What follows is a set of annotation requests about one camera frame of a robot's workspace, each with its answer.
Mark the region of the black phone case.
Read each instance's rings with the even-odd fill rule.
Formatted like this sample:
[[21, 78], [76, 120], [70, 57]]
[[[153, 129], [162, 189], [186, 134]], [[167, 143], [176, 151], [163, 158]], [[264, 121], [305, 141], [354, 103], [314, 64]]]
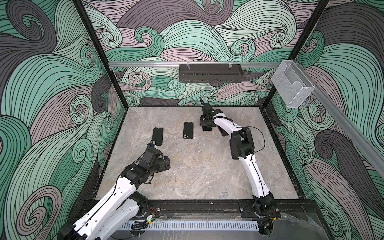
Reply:
[[153, 136], [151, 142], [156, 146], [162, 146], [163, 145], [163, 135], [164, 135], [164, 129], [155, 127], [153, 129]]
[[194, 138], [194, 123], [184, 123], [183, 138], [187, 140], [192, 140]]

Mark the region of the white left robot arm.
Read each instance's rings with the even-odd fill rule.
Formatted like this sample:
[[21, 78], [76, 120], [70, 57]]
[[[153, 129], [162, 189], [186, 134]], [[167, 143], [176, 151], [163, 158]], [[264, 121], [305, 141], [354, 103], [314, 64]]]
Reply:
[[146, 213], [148, 199], [137, 189], [148, 184], [148, 178], [171, 168], [168, 156], [142, 168], [137, 164], [125, 167], [115, 185], [95, 206], [74, 224], [65, 224], [58, 232], [59, 240], [107, 240], [124, 223]]

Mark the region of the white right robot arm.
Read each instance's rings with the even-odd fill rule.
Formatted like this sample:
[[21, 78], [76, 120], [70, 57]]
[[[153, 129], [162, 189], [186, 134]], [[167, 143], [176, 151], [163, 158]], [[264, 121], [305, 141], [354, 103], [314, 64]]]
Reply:
[[241, 127], [228, 118], [223, 111], [214, 109], [209, 103], [201, 101], [202, 115], [200, 126], [204, 131], [217, 127], [223, 136], [230, 136], [231, 155], [239, 160], [245, 168], [251, 183], [254, 199], [254, 209], [258, 216], [277, 219], [281, 216], [277, 210], [273, 193], [265, 183], [257, 165], [255, 144], [249, 127]]

